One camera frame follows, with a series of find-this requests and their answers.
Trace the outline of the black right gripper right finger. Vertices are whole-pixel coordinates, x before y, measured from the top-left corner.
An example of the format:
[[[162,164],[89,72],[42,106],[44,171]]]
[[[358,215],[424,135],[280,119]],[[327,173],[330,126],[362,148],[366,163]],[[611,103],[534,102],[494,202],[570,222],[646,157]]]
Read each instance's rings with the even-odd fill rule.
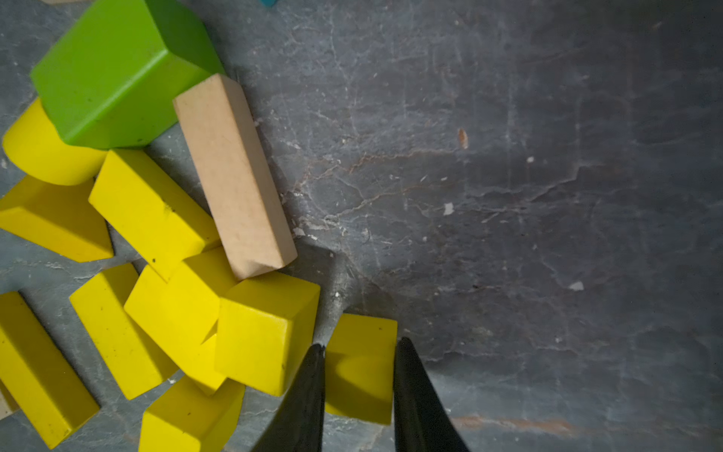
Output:
[[[394,425],[396,451],[469,451],[409,337],[395,349]]]

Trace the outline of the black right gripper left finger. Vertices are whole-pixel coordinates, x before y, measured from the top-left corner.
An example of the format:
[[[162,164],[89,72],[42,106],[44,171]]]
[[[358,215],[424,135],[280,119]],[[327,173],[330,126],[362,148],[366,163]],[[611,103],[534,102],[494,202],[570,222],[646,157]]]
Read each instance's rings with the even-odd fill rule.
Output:
[[[325,348],[313,344],[252,451],[321,451],[325,415]]]

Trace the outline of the small yellow cube pile edge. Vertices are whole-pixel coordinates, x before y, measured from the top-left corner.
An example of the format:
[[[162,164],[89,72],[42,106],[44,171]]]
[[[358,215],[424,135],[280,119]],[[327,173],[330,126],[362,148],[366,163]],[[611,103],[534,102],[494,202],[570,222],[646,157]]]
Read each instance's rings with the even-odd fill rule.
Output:
[[[380,425],[392,421],[395,320],[343,314],[325,360],[325,411]]]

